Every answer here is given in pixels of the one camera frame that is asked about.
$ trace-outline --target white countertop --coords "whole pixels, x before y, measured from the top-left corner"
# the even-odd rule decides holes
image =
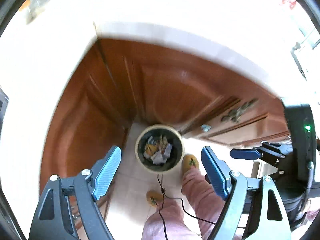
[[[52,115],[96,34],[181,49],[218,61],[278,96],[311,102],[272,8],[263,0],[51,0],[29,25],[17,13],[0,38],[0,85],[9,97],[0,174],[24,234],[38,202]]]

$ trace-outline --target wooden cabinet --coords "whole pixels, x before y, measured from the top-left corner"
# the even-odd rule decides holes
[[[123,146],[134,121],[170,125],[185,138],[227,146],[289,135],[280,100],[232,70],[174,49],[99,39],[58,103],[40,190],[52,174],[74,176],[112,145]],[[204,132],[202,124],[211,129]]]

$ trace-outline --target foot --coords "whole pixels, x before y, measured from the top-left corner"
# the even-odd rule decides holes
[[[185,155],[182,161],[182,175],[184,175],[188,170],[190,170],[193,167],[199,169],[199,162],[196,156],[192,154]]]
[[[157,207],[157,203],[160,204],[163,201],[163,195],[154,190],[149,190],[146,197],[148,203],[153,207]]]

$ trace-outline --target trash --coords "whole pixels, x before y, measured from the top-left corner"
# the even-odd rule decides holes
[[[145,152],[143,156],[146,159],[150,159],[153,164],[164,164],[170,157],[172,150],[172,144],[170,144],[166,136],[160,135],[159,138],[154,139],[151,135],[144,148]]]

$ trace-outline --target pink pants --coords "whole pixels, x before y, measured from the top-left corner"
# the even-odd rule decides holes
[[[196,213],[196,216],[211,222],[216,222],[220,216],[224,201],[216,195],[211,184],[207,183],[200,171],[191,168],[182,179],[182,194],[185,195]],[[158,204],[157,212],[149,217],[144,225],[142,240],[164,240],[163,221],[158,213],[162,206]],[[196,233],[190,231],[183,222],[183,210],[173,199],[166,198],[161,214],[165,221],[168,239],[196,240],[201,239]],[[202,239],[206,240],[214,225],[198,220]]]

